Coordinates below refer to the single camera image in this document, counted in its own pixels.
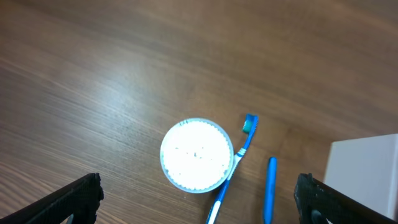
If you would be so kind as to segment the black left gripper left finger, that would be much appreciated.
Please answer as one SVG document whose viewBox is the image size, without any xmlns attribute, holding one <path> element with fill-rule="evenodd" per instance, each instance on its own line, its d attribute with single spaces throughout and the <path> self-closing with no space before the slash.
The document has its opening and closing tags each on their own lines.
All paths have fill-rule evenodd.
<svg viewBox="0 0 398 224">
<path fill-rule="evenodd" d="M 4 218 L 1 223 L 81 223 L 94 224 L 104 199 L 99 173 L 89 173 L 50 195 Z"/>
</svg>

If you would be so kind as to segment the blue disposable razor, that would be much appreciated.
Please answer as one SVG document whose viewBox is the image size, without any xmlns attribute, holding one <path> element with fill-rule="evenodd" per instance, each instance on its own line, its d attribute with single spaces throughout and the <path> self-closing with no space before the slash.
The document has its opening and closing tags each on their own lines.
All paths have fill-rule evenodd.
<svg viewBox="0 0 398 224">
<path fill-rule="evenodd" d="M 274 213 L 275 184 L 277 177 L 277 158 L 270 157 L 267 166 L 267 177 L 263 203 L 263 224 L 271 224 Z"/>
</svg>

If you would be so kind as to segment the blue white toothbrush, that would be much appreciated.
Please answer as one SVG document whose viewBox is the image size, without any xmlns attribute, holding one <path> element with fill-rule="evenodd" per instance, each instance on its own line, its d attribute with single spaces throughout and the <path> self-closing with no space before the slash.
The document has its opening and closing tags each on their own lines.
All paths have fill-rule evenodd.
<svg viewBox="0 0 398 224">
<path fill-rule="evenodd" d="M 208 217 L 206 219 L 206 224 L 215 224 L 216 218 L 218 216 L 221 204 L 228 190 L 232 176 L 240 160 L 244 157 L 246 151 L 249 149 L 249 146 L 257 129 L 258 121 L 259 121 L 258 115 L 253 115 L 253 114 L 246 115 L 246 120 L 243 126 L 243 132 L 246 133 L 248 136 L 245 140 L 245 143 L 243 144 L 243 147 L 234 155 L 231 172 L 228 174 L 226 180 L 221 184 L 220 191 L 218 192 L 218 195 L 215 198 L 215 202 L 212 205 Z"/>
</svg>

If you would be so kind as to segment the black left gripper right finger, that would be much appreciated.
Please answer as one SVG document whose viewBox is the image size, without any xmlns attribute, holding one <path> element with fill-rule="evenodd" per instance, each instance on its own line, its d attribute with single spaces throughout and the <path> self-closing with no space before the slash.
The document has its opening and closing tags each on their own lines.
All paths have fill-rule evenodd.
<svg viewBox="0 0 398 224">
<path fill-rule="evenodd" d="M 311 173 L 298 175 L 294 199 L 301 224 L 396 222 L 313 178 Z"/>
</svg>

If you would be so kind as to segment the cotton swab tub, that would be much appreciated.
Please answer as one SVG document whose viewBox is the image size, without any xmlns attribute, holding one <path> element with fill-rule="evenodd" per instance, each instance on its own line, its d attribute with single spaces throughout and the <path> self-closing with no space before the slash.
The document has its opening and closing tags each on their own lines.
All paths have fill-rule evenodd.
<svg viewBox="0 0 398 224">
<path fill-rule="evenodd" d="M 191 194 L 211 192 L 231 172 L 234 149 L 227 132 L 205 118 L 172 126 L 160 146 L 160 164 L 176 188 Z"/>
</svg>

